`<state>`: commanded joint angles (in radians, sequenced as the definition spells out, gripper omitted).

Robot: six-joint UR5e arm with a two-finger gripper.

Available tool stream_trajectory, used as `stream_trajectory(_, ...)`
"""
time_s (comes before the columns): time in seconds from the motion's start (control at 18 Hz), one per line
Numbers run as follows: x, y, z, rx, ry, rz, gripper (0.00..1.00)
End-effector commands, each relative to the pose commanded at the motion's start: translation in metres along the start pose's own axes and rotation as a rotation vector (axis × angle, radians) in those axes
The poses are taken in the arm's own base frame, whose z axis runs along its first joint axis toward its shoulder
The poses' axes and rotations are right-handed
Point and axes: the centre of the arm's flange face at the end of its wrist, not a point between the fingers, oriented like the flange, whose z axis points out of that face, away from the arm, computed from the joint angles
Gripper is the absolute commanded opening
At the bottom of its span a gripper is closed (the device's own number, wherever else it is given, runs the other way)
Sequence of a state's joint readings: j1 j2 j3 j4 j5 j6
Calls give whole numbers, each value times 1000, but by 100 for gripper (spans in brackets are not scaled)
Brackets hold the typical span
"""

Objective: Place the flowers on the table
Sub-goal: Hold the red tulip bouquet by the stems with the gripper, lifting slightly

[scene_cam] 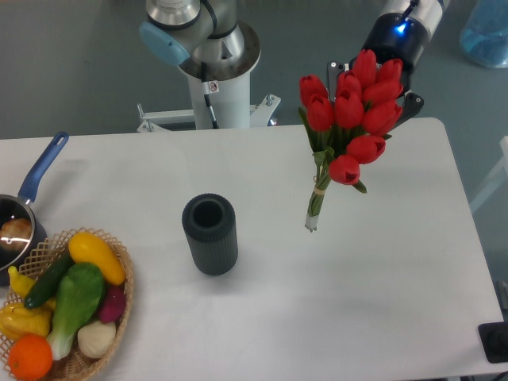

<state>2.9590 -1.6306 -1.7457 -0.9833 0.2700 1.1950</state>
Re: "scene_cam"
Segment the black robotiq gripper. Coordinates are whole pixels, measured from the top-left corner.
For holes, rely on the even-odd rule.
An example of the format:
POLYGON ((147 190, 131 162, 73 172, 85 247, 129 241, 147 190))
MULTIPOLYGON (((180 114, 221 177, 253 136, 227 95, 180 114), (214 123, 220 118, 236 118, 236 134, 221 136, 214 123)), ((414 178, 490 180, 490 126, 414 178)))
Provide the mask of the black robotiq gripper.
MULTIPOLYGON (((376 63, 386 64, 389 60, 402 61, 401 80, 404 91, 410 89, 410 76, 419 60, 419 26, 416 21, 403 19, 401 13, 385 13, 378 17, 364 42, 362 50, 371 50, 376 63)), ((327 88, 329 99, 335 99, 337 81, 341 73, 349 70, 349 63, 330 61, 327 63, 327 88)), ((423 107, 423 97, 408 92, 402 103, 402 113, 396 127, 416 117, 423 107)))

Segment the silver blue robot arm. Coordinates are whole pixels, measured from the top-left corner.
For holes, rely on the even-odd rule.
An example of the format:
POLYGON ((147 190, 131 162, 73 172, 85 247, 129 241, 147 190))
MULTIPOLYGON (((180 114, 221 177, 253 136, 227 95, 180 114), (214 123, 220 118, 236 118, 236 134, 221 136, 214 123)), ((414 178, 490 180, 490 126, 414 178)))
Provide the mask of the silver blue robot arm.
MULTIPOLYGON (((364 47, 379 63, 402 61, 403 123, 417 115, 423 100, 410 89, 410 77, 449 7, 447 1, 389 1, 364 47)), ((267 94, 250 102, 251 72, 260 59, 256 32, 237 17, 235 1, 148 1, 140 38, 148 50, 186 77, 189 110, 139 112, 141 132, 165 125, 194 123, 196 129, 234 129, 274 125, 281 102, 267 94)))

